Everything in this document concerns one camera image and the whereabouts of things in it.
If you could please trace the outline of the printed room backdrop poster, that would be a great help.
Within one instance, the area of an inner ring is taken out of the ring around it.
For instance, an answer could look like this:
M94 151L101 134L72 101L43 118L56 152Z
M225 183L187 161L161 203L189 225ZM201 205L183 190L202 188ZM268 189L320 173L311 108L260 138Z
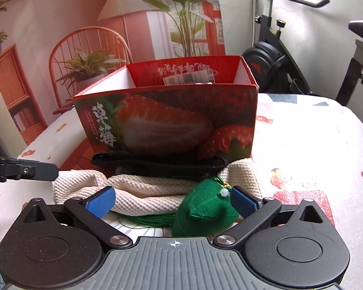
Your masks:
M0 145L23 151L78 89L66 61L110 53L122 64L222 55L219 0L0 0Z

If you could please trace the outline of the green fabric zongzi pendant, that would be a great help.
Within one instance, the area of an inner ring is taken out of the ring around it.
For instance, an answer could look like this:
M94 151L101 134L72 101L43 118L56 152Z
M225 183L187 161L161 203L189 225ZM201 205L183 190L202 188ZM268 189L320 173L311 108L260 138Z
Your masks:
M229 228L239 217L230 198L230 184L216 176L196 185L175 213L122 217L148 228L171 228L174 237L212 236Z

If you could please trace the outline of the red strawberry cardboard box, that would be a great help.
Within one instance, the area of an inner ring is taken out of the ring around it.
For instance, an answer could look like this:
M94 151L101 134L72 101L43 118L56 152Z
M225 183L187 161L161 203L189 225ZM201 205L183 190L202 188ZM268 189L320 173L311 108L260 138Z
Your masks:
M252 152L258 84L240 56L129 64L73 101L96 152L229 162Z

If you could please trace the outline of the cream knit cloth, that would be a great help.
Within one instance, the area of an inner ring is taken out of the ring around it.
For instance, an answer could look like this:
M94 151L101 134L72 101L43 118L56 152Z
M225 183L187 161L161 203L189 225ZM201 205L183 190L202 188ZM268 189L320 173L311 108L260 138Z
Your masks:
M88 198L104 187L110 186L115 191L115 203L112 210L128 216L163 215L174 213L184 198L196 187L193 201L211 198L229 200L230 190L223 183L240 185L251 194L262 196L253 170L251 159L242 159L230 163L220 173L218 181L198 185L195 181L144 177L137 175L115 175L106 177L97 170L60 171L52 182L53 200L64 203L69 198Z

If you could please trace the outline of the black exercise bike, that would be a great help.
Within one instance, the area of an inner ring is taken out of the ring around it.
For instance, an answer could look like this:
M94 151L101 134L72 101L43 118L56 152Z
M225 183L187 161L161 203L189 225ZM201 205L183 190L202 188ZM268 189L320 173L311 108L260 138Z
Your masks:
M242 54L252 46L258 35L254 16L267 4L266 0L219 0L227 54ZM356 37L348 23L363 19L363 0L330 0L318 9L275 0L272 15L287 23L283 43L311 89L334 99L355 51Z

